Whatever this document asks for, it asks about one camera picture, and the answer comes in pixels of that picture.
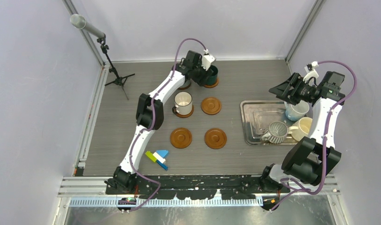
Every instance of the silver tray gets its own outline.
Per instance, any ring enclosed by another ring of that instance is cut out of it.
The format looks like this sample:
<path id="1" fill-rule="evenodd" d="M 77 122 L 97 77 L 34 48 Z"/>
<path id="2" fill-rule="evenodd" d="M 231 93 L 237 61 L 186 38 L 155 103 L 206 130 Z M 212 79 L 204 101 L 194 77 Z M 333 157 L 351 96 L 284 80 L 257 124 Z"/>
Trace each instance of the silver tray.
<path id="1" fill-rule="evenodd" d="M 284 122 L 288 127 L 293 121 L 287 119 L 283 101 L 243 101 L 240 103 L 242 113 L 244 139 L 250 145 L 295 145 L 297 141 L 291 136 L 280 144 L 272 144 L 261 140 L 265 128 L 273 121 Z"/>

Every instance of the tray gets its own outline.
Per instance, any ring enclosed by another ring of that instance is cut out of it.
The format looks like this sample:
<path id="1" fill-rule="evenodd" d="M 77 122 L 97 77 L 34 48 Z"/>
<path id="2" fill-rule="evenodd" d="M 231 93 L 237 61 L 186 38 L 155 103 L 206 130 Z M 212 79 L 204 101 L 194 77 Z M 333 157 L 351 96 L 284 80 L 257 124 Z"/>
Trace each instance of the tray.
<path id="1" fill-rule="evenodd" d="M 295 145 L 298 142 L 291 136 L 280 144 L 272 144 L 261 140 L 265 128 L 273 121 L 284 122 L 287 127 L 293 125 L 293 121 L 287 119 L 284 112 L 283 101 L 243 101 L 240 104 L 242 113 L 244 139 L 249 145 Z"/>

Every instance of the robotic arm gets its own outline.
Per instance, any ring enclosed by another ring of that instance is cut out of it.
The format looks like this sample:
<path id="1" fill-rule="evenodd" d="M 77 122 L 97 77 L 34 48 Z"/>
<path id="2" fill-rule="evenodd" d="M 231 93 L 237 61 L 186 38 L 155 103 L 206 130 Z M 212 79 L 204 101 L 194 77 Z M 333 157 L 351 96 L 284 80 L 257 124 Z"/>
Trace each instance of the robotic arm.
<path id="1" fill-rule="evenodd" d="M 309 73 L 307 79 L 300 74 L 293 75 L 282 84 L 273 87 L 269 92 L 276 94 L 276 97 L 291 104 L 298 104 L 300 100 L 312 103 L 313 119 L 310 132 L 304 137 L 285 157 L 281 165 L 267 166 L 260 178 L 260 187 L 267 192 L 277 191 L 283 187 L 283 179 L 295 179 L 304 184 L 316 186 L 322 179 L 322 154 L 323 137 L 328 113 L 332 106 L 345 97 L 340 93 L 340 85 L 345 76 L 337 72 L 326 72 L 322 82 L 318 86 L 310 86 L 308 82 L 311 77 L 317 77 L 314 70 L 317 63 L 307 66 Z M 340 161 L 341 153 L 335 150 L 334 129 L 338 113 L 342 105 L 333 110 L 330 117 L 330 126 L 326 135 L 326 175 Z M 310 154 L 318 156 L 319 162 L 308 159 Z"/>
<path id="2" fill-rule="evenodd" d="M 215 57 L 210 55 L 207 50 L 204 55 L 188 51 L 186 58 L 181 59 L 181 62 L 176 64 L 175 71 L 170 71 L 168 77 L 155 90 L 148 95 L 141 94 L 136 114 L 137 126 L 130 149 L 120 166 L 116 168 L 113 178 L 106 182 L 108 185 L 123 192 L 129 192 L 133 189 L 135 186 L 135 170 L 138 170 L 145 147 L 151 136 L 163 123 L 163 105 L 175 90 L 189 79 L 192 79 L 199 86 L 205 85 L 211 76 L 218 73 L 217 67 L 211 65 L 214 61 Z M 148 108 L 152 104 L 153 97 L 154 112 Z M 133 167 L 130 164 L 130 152 L 132 152 Z"/>

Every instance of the blue block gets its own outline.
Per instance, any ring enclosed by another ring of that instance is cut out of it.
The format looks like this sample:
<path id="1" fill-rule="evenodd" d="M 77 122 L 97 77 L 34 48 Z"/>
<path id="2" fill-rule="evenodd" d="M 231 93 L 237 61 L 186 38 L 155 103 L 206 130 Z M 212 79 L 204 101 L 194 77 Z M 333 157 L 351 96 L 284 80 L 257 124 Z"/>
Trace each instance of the blue block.
<path id="1" fill-rule="evenodd" d="M 164 169 L 165 171 L 168 170 L 168 167 L 167 167 L 166 165 L 162 164 L 160 161 L 157 160 L 156 163 L 159 164 L 161 167 L 163 167 L 163 169 Z"/>
<path id="2" fill-rule="evenodd" d="M 162 158 L 165 158 L 168 155 L 168 150 L 157 150 L 156 153 Z"/>

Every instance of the floor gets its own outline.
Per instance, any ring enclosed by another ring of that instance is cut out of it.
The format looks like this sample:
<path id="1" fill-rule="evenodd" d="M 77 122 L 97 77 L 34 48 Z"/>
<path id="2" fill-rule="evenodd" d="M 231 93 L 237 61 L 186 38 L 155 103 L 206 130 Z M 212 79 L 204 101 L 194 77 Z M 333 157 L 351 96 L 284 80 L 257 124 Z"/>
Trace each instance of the floor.
<path id="1" fill-rule="evenodd" d="M 142 208 L 130 214 L 117 208 L 70 207 L 65 225 L 333 225 L 327 196 L 291 196 L 271 213 L 260 207 L 165 207 Z"/>
<path id="2" fill-rule="evenodd" d="M 146 150 L 169 150 L 166 172 L 147 157 L 140 163 L 146 175 L 163 174 L 259 174 L 266 165 L 281 163 L 291 146 L 250 146 L 244 140 L 240 103 L 244 100 L 275 100 L 268 89 L 285 81 L 290 72 L 283 60 L 217 61 L 219 84 L 207 89 L 192 83 L 186 91 L 193 97 L 195 111 L 186 119 L 176 117 L 171 108 L 174 95 L 164 105 L 164 123 L 150 139 Z M 105 87 L 84 175 L 112 175 L 124 158 L 134 135 L 138 97 L 154 90 L 169 74 L 170 62 L 118 63 L 120 75 L 129 78 L 125 90 Z M 107 82 L 114 80 L 109 74 Z M 217 115 L 204 114 L 200 108 L 206 97 L 217 97 L 222 110 Z M 192 133 L 192 143 L 176 149 L 170 143 L 171 132 L 185 127 Z M 210 128 L 222 129 L 227 137 L 225 147 L 213 150 L 204 143 Z"/>

